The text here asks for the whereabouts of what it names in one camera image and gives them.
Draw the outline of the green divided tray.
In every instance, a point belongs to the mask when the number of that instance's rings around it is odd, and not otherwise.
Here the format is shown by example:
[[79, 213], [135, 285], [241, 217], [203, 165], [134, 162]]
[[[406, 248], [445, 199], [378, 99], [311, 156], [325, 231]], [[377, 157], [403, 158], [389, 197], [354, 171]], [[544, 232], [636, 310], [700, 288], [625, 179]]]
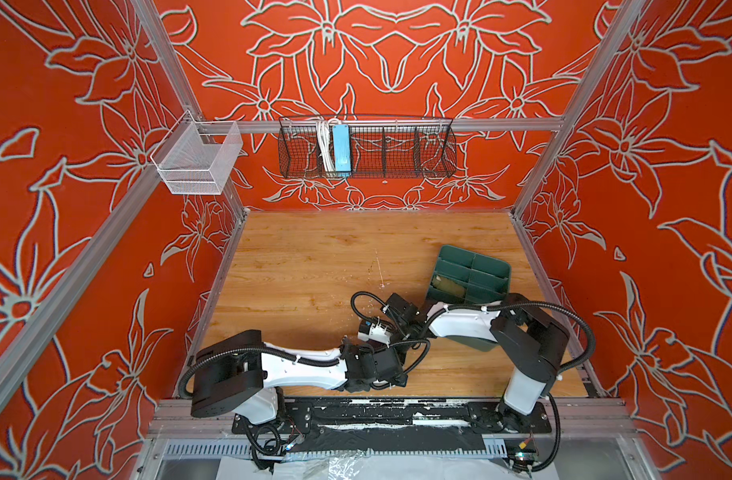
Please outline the green divided tray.
[[[431, 281], [442, 276], [466, 288], [464, 298], [436, 290]], [[490, 332], [497, 316], [488, 307], [509, 294], [511, 266], [500, 259], [444, 245], [431, 275], [422, 312], [427, 313], [427, 337], [447, 338], [473, 349], [489, 352], [497, 346]]]

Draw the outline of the green striped sock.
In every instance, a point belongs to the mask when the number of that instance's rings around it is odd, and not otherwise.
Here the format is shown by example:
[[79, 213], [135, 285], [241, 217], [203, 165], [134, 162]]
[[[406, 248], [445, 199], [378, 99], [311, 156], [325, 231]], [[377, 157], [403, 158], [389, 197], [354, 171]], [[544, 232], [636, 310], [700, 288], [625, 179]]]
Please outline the green striped sock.
[[455, 296], [458, 298], [464, 298], [466, 295], [466, 288], [457, 283], [456, 281], [436, 275], [431, 281], [431, 285], [438, 291], [445, 294]]

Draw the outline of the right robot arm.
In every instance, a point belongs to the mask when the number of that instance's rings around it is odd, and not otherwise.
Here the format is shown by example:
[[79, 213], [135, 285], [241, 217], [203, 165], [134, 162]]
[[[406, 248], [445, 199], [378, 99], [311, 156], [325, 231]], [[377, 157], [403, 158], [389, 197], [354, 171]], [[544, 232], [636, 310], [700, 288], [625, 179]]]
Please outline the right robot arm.
[[[487, 304], [437, 302], [425, 315], [394, 294], [382, 312], [397, 327], [399, 338], [411, 346], [432, 338], [455, 338], [501, 348], [514, 370], [497, 407], [498, 420], [511, 432], [524, 430], [537, 403], [551, 393], [559, 377], [590, 360], [597, 347], [592, 328], [575, 312], [516, 293]], [[572, 319], [586, 336], [584, 350], [570, 361], [563, 360], [570, 332], [552, 316], [554, 312]]]

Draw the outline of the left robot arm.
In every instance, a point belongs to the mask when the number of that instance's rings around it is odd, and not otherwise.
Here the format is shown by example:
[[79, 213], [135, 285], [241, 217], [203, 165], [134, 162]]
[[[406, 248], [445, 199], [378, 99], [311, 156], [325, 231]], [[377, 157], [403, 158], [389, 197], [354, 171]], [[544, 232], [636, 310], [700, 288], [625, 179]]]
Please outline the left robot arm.
[[181, 375], [177, 395], [191, 402], [191, 416], [234, 413], [253, 424], [275, 420], [284, 387], [316, 387], [348, 393], [404, 387], [412, 343], [344, 340], [329, 350], [287, 349], [247, 330], [200, 350]]

